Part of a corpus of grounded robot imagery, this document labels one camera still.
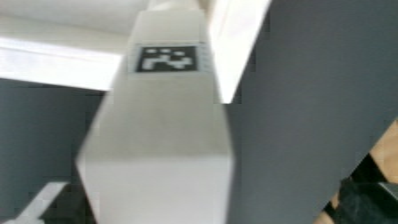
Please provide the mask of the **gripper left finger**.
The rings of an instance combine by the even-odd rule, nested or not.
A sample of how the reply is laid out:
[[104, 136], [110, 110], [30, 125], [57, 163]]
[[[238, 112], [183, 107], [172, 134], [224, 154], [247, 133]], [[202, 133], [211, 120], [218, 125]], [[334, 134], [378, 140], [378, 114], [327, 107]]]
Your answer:
[[83, 191], [67, 182], [48, 182], [17, 216], [0, 224], [81, 224]]

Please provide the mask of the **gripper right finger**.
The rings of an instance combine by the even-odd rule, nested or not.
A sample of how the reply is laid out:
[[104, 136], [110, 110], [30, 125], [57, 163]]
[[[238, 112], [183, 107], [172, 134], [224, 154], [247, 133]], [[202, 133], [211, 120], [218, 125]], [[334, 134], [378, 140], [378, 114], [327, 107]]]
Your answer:
[[398, 224], [398, 184], [387, 181], [371, 155], [339, 182], [337, 205], [323, 207], [332, 224]]

